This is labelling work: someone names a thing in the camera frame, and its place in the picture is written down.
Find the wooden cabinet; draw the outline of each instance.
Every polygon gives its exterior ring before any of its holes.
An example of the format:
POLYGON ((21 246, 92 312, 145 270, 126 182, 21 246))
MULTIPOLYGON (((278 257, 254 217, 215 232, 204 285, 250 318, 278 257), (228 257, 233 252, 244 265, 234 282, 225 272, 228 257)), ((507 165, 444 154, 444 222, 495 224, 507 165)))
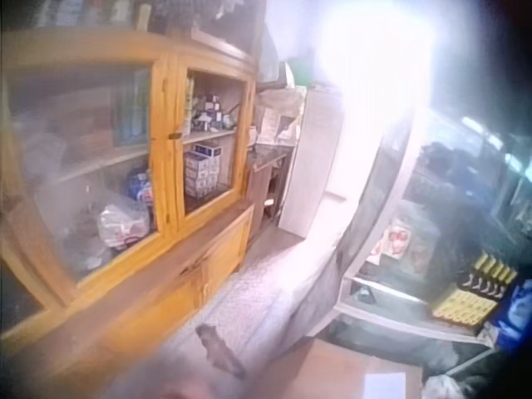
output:
POLYGON ((106 355, 96 358, 130 361, 197 311, 242 261, 256 65, 118 28, 14 32, 2 44, 2 269, 25 289, 2 344, 24 356, 58 351, 51 369, 59 370, 76 363, 58 338, 66 328, 86 347, 98 342, 106 355), (191 105, 205 98, 220 123, 194 131, 191 105), (219 147, 216 162, 202 158, 216 166, 203 191, 187 175, 197 145, 219 147), (187 256, 172 260, 175 251, 187 256), (169 263, 171 278, 153 271, 169 263), (86 312, 140 273, 151 278, 137 282, 140 298, 116 305, 116 320, 96 320, 98 333, 86 337, 86 312))

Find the gray floor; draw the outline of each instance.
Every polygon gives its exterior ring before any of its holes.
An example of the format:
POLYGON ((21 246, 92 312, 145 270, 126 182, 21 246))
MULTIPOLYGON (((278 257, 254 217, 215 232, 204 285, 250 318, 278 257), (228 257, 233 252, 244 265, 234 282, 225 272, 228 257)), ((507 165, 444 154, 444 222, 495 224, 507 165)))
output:
POLYGON ((119 376, 102 398, 157 398, 191 376, 207 381, 216 397, 241 396, 266 362, 304 335, 317 313, 336 299, 332 255, 354 210, 352 204, 325 195, 307 239, 267 229, 216 296, 155 353, 119 376), (324 288, 307 295, 320 275, 324 288), (308 306, 301 306, 303 300, 308 306), (195 334, 201 323, 216 326, 246 367, 245 382, 207 362, 195 334))

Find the dark object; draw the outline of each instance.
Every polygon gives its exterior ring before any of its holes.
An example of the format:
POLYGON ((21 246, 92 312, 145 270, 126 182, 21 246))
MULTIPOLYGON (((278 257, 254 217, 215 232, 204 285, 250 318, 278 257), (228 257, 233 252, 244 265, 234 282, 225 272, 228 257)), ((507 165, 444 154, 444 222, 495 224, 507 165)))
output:
POLYGON ((224 370, 240 380, 246 378, 246 370, 239 359, 233 354, 225 341, 219 337, 216 327, 209 324, 200 324, 196 328, 201 344, 207 349, 207 360, 213 366, 224 370))

